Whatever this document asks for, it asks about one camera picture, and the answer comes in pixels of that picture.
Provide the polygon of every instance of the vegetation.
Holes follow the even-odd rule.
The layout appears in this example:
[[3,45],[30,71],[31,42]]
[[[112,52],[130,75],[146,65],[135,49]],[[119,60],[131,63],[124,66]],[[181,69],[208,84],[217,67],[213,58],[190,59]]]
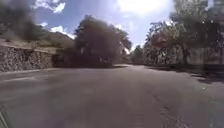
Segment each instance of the vegetation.
[[87,62],[115,63],[131,48],[127,32],[86,15],[75,31],[75,50]]
[[135,50],[131,53],[131,61],[133,64],[143,64],[143,49],[140,45],[136,46]]
[[206,55],[218,51],[223,63],[222,36],[224,16],[222,0],[208,8],[207,1],[174,0],[175,11],[170,22],[151,23],[146,43],[129,54],[132,43],[128,33],[102,20],[86,15],[75,30],[75,39],[52,33],[33,21],[33,12],[26,3],[0,0],[0,38],[23,40],[37,47],[55,47],[73,62],[85,64],[188,64],[192,49],[204,49]]
[[191,49],[204,48],[208,49],[204,50],[206,52],[218,49],[221,64],[222,24],[221,19],[216,17],[223,15],[220,6],[207,8],[207,2],[204,1],[174,0],[174,2],[175,12],[170,15],[171,22],[153,23],[149,30],[143,49],[145,63],[167,64],[172,54],[175,54],[173,58],[182,55],[182,60],[177,60],[176,63],[188,64]]
[[52,33],[36,25],[32,15],[24,1],[0,0],[0,38],[27,41],[37,44],[37,47],[67,48],[73,45],[73,40],[67,35]]

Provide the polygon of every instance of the tree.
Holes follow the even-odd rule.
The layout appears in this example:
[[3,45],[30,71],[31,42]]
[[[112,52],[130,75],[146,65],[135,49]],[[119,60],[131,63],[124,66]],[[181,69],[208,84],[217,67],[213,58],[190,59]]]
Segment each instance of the tree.
[[133,64],[143,64],[143,49],[140,45],[131,53],[131,60]]
[[175,12],[171,14],[170,18],[176,24],[182,24],[185,31],[183,38],[181,37],[180,45],[184,49],[192,47],[196,48],[213,48],[220,49],[220,63],[222,62],[222,46],[223,37],[221,34],[220,21],[223,15],[221,11],[223,6],[214,4],[208,9],[208,1],[198,0],[174,0]]
[[131,48],[125,31],[92,16],[85,16],[75,34],[75,49],[87,61],[113,63],[124,48]]

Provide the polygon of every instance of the green tree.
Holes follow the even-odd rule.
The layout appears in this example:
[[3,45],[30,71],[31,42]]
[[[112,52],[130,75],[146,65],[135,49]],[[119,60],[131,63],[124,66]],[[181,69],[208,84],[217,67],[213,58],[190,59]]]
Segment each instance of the green tree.
[[131,48],[125,31],[92,16],[85,16],[75,34],[75,49],[87,61],[113,63],[124,48]]
[[135,50],[131,53],[131,60],[133,64],[143,64],[143,49],[140,45],[136,46]]

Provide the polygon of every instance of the foliage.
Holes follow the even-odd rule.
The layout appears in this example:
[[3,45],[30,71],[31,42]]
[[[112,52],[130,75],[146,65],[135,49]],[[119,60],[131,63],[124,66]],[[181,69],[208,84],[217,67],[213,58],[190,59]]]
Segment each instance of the foliage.
[[182,62],[187,64],[189,49],[223,46],[222,26],[217,20],[218,17],[212,15],[220,12],[217,11],[220,6],[208,9],[207,2],[198,0],[174,0],[174,2],[175,12],[170,15],[172,22],[169,25],[165,22],[153,23],[149,30],[144,47],[146,58],[153,55],[155,49],[157,49],[157,56],[163,56],[166,54],[166,52],[161,53],[164,48],[171,49],[177,46],[182,51]]
[[113,63],[131,48],[127,32],[92,16],[85,16],[75,34],[75,49],[87,61]]
[[135,50],[131,53],[131,60],[133,64],[143,64],[143,49],[140,45],[136,46]]

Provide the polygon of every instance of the wall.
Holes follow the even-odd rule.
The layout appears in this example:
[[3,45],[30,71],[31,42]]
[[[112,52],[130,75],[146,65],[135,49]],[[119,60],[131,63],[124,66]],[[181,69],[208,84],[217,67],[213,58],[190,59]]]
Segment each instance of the wall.
[[0,72],[52,68],[55,54],[0,45]]

